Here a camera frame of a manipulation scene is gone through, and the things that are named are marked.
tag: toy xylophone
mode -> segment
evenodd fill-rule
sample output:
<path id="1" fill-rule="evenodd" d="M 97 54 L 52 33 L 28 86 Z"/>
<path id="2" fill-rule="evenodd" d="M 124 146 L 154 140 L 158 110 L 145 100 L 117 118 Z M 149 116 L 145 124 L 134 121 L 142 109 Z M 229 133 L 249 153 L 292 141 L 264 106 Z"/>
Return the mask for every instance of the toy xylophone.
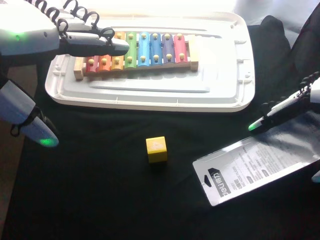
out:
<path id="1" fill-rule="evenodd" d="M 114 71 L 146 68 L 198 70 L 199 57 L 195 35 L 116 31 L 114 37 L 125 40 L 129 44 L 130 48 L 126 55 L 77 57 L 73 69 L 76 79 Z"/>

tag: brown floor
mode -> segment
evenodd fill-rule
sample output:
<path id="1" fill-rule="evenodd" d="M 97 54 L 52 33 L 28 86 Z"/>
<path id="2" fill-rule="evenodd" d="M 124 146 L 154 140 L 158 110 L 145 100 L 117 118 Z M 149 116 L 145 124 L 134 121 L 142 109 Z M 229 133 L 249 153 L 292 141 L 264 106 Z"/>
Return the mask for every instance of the brown floor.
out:
<path id="1" fill-rule="evenodd" d="M 8 77 L 22 86 L 31 96 L 37 88 L 37 69 L 35 65 L 13 67 Z M 0 238 L 7 215 L 11 193 L 14 187 L 24 136 L 12 137 L 11 125 L 0 120 Z"/>

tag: robotic hand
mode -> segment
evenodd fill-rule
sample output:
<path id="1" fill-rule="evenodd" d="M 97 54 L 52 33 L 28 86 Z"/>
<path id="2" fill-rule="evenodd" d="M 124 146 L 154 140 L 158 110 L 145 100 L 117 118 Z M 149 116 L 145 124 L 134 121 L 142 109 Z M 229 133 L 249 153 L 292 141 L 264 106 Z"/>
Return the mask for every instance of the robotic hand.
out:
<path id="1" fill-rule="evenodd" d="M 262 104 L 262 117 L 249 126 L 248 130 L 250 132 L 253 134 L 265 132 L 309 110 L 319 112 L 320 72 L 317 71 L 305 77 L 300 83 L 297 92 L 271 107 L 270 105 L 273 103 Z M 312 181 L 320 183 L 320 171 L 312 177 Z"/>
<path id="2" fill-rule="evenodd" d="M 71 13 L 64 9 L 75 2 Z M 5 67 L 52 61 L 56 55 L 74 57 L 123 56 L 129 45 L 113 38 L 115 31 L 99 28 L 99 15 L 68 0 L 61 11 L 47 8 L 44 0 L 0 0 L 0 70 Z M 84 9 L 84 16 L 77 12 Z M 86 24 L 91 15 L 96 21 Z M 0 71 L 0 119 L 12 123 L 11 135 L 25 134 L 45 147 L 56 147 L 59 140 L 51 121 L 21 87 Z"/>

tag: packaging card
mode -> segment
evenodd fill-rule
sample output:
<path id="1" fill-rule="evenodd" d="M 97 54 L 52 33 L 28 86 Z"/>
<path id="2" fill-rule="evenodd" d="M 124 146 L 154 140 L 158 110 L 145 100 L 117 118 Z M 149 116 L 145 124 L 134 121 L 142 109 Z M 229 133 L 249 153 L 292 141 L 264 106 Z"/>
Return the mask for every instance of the packaging card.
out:
<path id="1" fill-rule="evenodd" d="M 216 206 L 319 159 L 320 115 L 309 111 L 204 156 L 193 167 L 210 204 Z"/>

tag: white tray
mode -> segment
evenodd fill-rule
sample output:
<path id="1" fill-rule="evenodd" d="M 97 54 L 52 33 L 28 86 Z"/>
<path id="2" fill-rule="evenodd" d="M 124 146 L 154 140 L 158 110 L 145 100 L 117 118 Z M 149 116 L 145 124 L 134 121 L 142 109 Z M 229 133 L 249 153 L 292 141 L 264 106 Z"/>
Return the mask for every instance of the white tray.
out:
<path id="1" fill-rule="evenodd" d="M 109 17 L 99 26 L 115 31 L 196 35 L 197 72 L 137 70 L 121 78 L 74 76 L 75 58 L 57 56 L 50 65 L 45 89 L 60 104 L 177 112 L 236 112 L 255 95 L 253 51 L 245 21 L 230 12 L 210 17 Z"/>

